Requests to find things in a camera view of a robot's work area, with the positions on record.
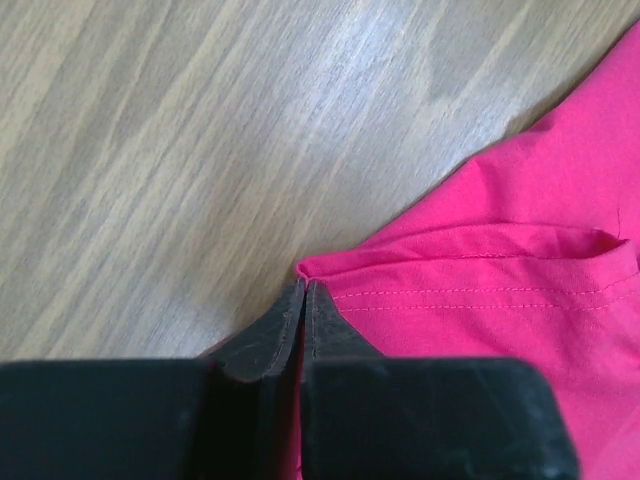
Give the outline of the pink t-shirt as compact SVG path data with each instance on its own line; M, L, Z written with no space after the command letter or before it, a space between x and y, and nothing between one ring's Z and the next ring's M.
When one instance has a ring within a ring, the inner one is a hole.
M533 364L583 476L637 478L638 28L529 130L358 247L296 271L384 354Z

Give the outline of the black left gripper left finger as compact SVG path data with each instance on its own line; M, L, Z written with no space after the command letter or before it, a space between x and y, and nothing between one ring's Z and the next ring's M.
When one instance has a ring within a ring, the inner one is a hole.
M294 479L302 282L186 359L5 362L5 479Z

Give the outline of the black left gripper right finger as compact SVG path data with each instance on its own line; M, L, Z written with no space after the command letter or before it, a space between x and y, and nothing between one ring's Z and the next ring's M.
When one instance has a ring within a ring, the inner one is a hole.
M577 479L549 384L510 358L391 358L308 287L300 383L307 479Z

